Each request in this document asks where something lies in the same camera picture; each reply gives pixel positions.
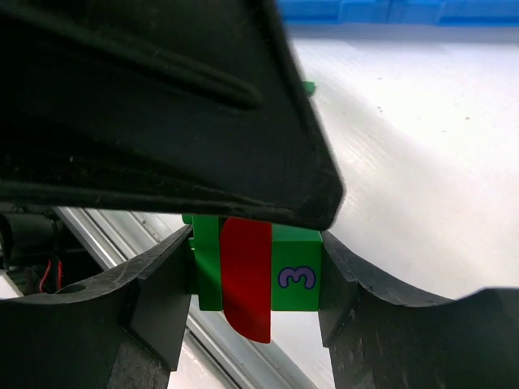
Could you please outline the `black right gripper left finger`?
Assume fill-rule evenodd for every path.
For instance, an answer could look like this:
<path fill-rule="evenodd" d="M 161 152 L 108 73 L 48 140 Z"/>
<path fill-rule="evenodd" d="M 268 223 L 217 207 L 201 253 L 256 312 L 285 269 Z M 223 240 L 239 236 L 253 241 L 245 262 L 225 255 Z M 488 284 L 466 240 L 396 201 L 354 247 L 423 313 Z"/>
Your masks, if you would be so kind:
<path fill-rule="evenodd" d="M 177 369 L 170 340 L 153 340 L 172 297 L 157 286 L 172 266 L 186 284 L 190 227 L 160 246 L 55 294 L 1 303 L 1 385 L 4 388 L 165 388 Z"/>

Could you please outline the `red rounded lego brick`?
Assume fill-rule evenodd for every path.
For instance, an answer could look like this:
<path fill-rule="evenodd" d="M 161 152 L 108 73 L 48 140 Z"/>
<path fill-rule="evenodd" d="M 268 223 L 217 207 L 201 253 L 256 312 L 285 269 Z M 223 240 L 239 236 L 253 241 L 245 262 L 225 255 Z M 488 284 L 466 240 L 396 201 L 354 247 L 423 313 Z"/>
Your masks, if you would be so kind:
<path fill-rule="evenodd" d="M 223 312 L 245 338 L 271 340 L 272 226 L 229 218 L 220 236 Z"/>

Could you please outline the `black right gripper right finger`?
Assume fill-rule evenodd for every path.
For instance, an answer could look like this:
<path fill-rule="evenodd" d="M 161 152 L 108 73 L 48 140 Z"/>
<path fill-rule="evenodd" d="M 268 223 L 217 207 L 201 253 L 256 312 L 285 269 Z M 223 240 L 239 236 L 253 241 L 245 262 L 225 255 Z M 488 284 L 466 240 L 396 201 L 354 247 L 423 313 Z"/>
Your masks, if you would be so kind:
<path fill-rule="evenodd" d="M 320 331 L 338 388 L 515 388 L 518 291 L 458 300 L 407 284 L 322 235 Z"/>

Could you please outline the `long green lego plate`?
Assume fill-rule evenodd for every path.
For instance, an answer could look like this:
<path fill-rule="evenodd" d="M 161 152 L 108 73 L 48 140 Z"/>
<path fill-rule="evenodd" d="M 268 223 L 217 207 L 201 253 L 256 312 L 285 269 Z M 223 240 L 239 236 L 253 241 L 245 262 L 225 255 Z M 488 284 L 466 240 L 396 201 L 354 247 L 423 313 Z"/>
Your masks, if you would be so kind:
<path fill-rule="evenodd" d="M 192 227 L 191 250 L 195 259 L 199 309 L 222 311 L 220 219 L 217 216 L 182 215 Z"/>

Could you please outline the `blue plastic divided bin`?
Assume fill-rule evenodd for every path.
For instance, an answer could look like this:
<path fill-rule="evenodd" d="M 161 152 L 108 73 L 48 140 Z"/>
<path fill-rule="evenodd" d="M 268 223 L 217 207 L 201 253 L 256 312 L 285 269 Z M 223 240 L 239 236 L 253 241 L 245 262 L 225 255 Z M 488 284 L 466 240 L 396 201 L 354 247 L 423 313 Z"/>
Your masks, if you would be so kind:
<path fill-rule="evenodd" d="M 281 0 L 292 24 L 518 25 L 517 0 Z"/>

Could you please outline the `small flat green lego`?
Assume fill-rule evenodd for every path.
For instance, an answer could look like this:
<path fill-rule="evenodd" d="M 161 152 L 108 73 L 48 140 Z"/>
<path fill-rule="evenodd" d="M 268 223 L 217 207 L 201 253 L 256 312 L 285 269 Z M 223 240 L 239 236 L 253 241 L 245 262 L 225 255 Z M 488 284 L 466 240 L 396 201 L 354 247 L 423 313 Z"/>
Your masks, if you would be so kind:
<path fill-rule="evenodd" d="M 315 94 L 316 85 L 314 82 L 311 81 L 304 81 L 303 86 L 305 88 L 306 94 L 308 96 L 313 96 Z"/>

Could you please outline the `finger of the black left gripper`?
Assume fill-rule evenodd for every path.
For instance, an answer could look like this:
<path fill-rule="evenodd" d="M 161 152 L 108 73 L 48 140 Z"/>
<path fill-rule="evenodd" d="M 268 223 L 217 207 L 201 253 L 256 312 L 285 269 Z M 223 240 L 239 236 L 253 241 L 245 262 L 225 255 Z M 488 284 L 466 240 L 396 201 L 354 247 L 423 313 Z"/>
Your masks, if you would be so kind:
<path fill-rule="evenodd" d="M 4 203 L 309 229 L 343 185 L 273 1 L 4 1 Z"/>

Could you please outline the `aluminium frame rail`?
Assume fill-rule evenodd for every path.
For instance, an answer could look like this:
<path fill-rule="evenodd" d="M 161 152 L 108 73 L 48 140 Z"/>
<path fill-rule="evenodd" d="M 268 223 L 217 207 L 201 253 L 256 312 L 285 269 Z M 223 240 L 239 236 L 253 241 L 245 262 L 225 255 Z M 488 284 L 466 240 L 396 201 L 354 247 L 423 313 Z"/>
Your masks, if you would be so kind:
<path fill-rule="evenodd" d="M 104 270 L 124 264 L 160 246 L 184 223 L 180 215 L 57 207 L 67 228 Z M 173 295 L 161 304 L 165 311 L 153 340 L 170 340 L 177 351 L 177 369 L 170 388 L 313 388 L 314 383 L 276 343 L 258 344 L 237 334 L 222 314 L 203 313 L 198 299 L 188 296 L 186 284 L 172 266 L 157 286 Z"/>

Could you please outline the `green numbered lego brick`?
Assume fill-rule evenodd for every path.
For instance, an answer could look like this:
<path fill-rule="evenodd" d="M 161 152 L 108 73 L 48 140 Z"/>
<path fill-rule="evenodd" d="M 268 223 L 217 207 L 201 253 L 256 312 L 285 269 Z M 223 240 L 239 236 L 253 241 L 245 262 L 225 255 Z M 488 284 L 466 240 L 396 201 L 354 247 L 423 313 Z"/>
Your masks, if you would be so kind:
<path fill-rule="evenodd" d="M 320 232 L 273 225 L 271 310 L 319 309 L 322 252 Z"/>

